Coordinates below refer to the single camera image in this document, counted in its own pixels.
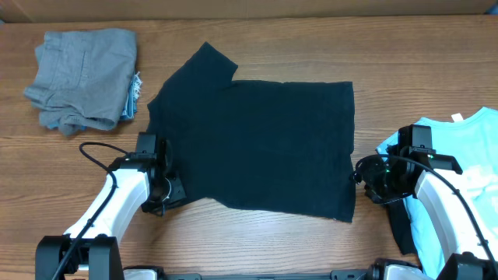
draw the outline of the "turquoise cloth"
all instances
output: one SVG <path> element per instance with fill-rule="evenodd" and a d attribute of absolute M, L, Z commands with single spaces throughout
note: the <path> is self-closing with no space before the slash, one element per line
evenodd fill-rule
<path fill-rule="evenodd" d="M 483 107 L 463 121 L 440 122 L 423 117 L 416 124 L 430 126 L 433 148 L 438 154 L 454 156 L 463 170 L 482 166 L 498 174 L 498 111 Z M 386 148 L 397 143 L 396 132 L 377 147 L 377 152 L 387 153 Z M 493 201 L 498 201 L 498 191 L 483 192 L 472 201 L 489 229 L 496 227 L 498 221 L 498 207 L 493 207 Z M 416 198 L 405 198 L 404 203 L 424 273 L 437 278 L 444 256 L 429 214 Z"/>

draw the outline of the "wooden surface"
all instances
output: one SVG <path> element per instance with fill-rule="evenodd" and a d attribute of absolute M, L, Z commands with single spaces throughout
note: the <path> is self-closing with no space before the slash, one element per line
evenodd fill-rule
<path fill-rule="evenodd" d="M 23 97 L 37 74 L 34 48 L 47 30 L 122 27 L 138 33 L 144 81 L 139 112 L 112 132 L 65 138 L 38 124 Z M 0 279 L 32 279 L 45 235 L 79 219 L 105 174 L 79 154 L 84 141 L 133 150 L 149 122 L 146 104 L 208 41 L 239 68 L 235 79 L 353 81 L 353 162 L 422 116 L 449 121 L 498 108 L 498 17 L 141 21 L 0 26 Z M 117 155 L 93 154 L 109 163 Z M 237 211 L 204 199 L 161 219 L 138 212 L 121 243 L 124 265 L 156 264 L 205 275 L 325 272 L 402 256 L 385 211 L 357 189 L 353 223 Z"/>
<path fill-rule="evenodd" d="M 0 0 L 11 23 L 483 14 L 496 0 Z"/>

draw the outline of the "wooden table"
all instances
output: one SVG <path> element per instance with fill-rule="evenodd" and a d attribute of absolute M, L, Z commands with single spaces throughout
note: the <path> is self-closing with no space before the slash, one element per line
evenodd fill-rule
<path fill-rule="evenodd" d="M 143 79 L 136 119 L 112 132 L 66 138 L 38 124 L 23 97 L 37 74 L 34 48 L 48 30 L 121 27 L 138 34 Z M 0 279 L 32 279 L 45 235 L 62 234 L 100 191 L 104 172 L 79 154 L 84 141 L 133 150 L 146 104 L 208 41 L 239 65 L 235 79 L 353 81 L 353 161 L 426 116 L 449 121 L 498 108 L 498 17 L 174 20 L 0 26 Z M 106 149 L 104 162 L 117 156 Z M 357 189 L 353 223 L 237 211 L 203 199 L 163 219 L 138 212 L 121 243 L 123 265 L 162 265 L 205 275 L 325 272 L 402 256 L 385 211 Z"/>

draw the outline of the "cable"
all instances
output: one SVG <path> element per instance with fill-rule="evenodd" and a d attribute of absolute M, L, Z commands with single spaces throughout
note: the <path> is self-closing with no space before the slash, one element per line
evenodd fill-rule
<path fill-rule="evenodd" d="M 83 235 L 85 235 L 86 231 L 93 225 L 93 223 L 95 222 L 96 218 L 99 216 L 99 214 L 106 207 L 107 203 L 112 198 L 114 192 L 117 189 L 116 176 L 114 175 L 114 173 L 112 172 L 112 170 L 110 170 L 107 166 L 103 165 L 100 161 L 94 159 L 91 155 L 89 155 L 88 153 L 86 153 L 85 150 L 83 149 L 83 147 L 86 146 L 86 145 L 100 145 L 100 146 L 103 146 L 103 147 L 108 147 L 108 148 L 111 148 L 111 149 L 115 149 L 116 151 L 123 152 L 125 155 L 128 155 L 128 152 L 126 152 L 125 150 L 120 149 L 120 148 L 118 148 L 116 146 L 113 146 L 113 145 L 106 144 L 106 143 L 84 142 L 84 143 L 82 143 L 79 146 L 79 151 L 87 159 L 89 159 L 90 161 L 92 161 L 96 165 L 100 166 L 102 169 L 106 170 L 106 172 L 112 178 L 112 187 L 110 188 L 110 192 L 107 195 L 106 199 L 104 199 L 104 201 L 102 202 L 102 204 L 100 205 L 100 207 L 95 211 L 95 213 L 92 215 L 92 217 L 90 219 L 88 219 L 88 222 L 86 222 L 86 225 L 83 227 L 83 229 L 81 230 L 81 232 L 79 232 L 78 236 L 72 241 L 71 246 L 69 247 L 68 251 L 65 253 L 65 255 L 62 258 L 61 262 L 59 262 L 59 266 L 57 266 L 57 269 L 55 270 L 54 276 L 52 276 L 52 280 L 59 280 L 61 274 L 65 270 L 66 264 L 68 263 L 69 259 L 71 258 L 72 254 L 74 253 L 74 250 L 76 250 L 76 248 L 78 248 L 79 244 L 81 243 Z"/>
<path fill-rule="evenodd" d="M 483 236 L 483 234 L 481 232 L 481 229 L 479 228 L 479 225 L 477 224 L 477 221 L 475 220 L 475 217 L 472 214 L 471 209 L 468 207 L 467 202 L 465 201 L 464 197 L 460 194 L 460 191 L 456 187 L 454 187 L 450 182 L 448 182 L 448 180 L 446 180 L 443 176 L 441 176 L 438 172 L 434 171 L 432 168 L 430 168 L 428 166 L 425 166 L 425 165 L 423 165 L 423 164 L 421 164 L 421 163 L 419 163 L 419 162 L 417 162 L 417 161 L 415 161 L 413 159 L 405 158 L 405 157 L 402 157 L 402 156 L 393 156 L 393 155 L 387 155 L 387 154 L 379 154 L 379 155 L 366 156 L 366 157 L 360 159 L 356 163 L 356 170 L 358 170 L 359 166 L 363 162 L 365 162 L 366 160 L 372 159 L 372 158 L 375 158 L 375 157 L 378 157 L 378 156 L 381 157 L 381 158 L 396 159 L 396 160 L 401 160 L 401 161 L 404 161 L 404 162 L 407 162 L 407 163 L 415 164 L 416 166 L 418 166 L 418 167 L 424 169 L 425 171 L 431 173 L 432 175 L 434 175 L 435 177 L 437 177 L 439 180 L 443 181 L 443 183 L 445 183 L 450 188 L 450 190 L 453 191 L 453 193 L 457 196 L 457 198 L 460 200 L 460 202 L 464 206 L 464 209 L 467 212 L 468 218 L 470 219 L 470 222 L 474 226 L 475 233 L 477 233 L 477 237 L 479 238 L 479 242 L 481 243 L 482 248 L 486 252 L 486 255 L 488 256 L 489 260 L 491 261 L 491 267 L 493 268 L 493 270 L 495 272 L 495 275 L 498 275 L 498 264 L 496 263 L 495 258 L 493 257 L 493 253 L 491 252 L 491 250 L 490 250 L 490 248 L 488 246 L 487 240 L 484 238 L 484 236 Z"/>

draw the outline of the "black cloth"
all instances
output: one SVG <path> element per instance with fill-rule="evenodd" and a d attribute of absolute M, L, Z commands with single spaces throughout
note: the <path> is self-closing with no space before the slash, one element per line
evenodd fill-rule
<path fill-rule="evenodd" d="M 395 201 L 386 205 L 391 224 L 392 235 L 402 254 L 417 254 L 413 243 L 410 219 L 405 209 L 403 200 Z"/>
<path fill-rule="evenodd" d="M 170 140 L 188 203 L 351 222 L 351 82 L 232 81 L 205 43 L 149 104 L 148 132 Z"/>

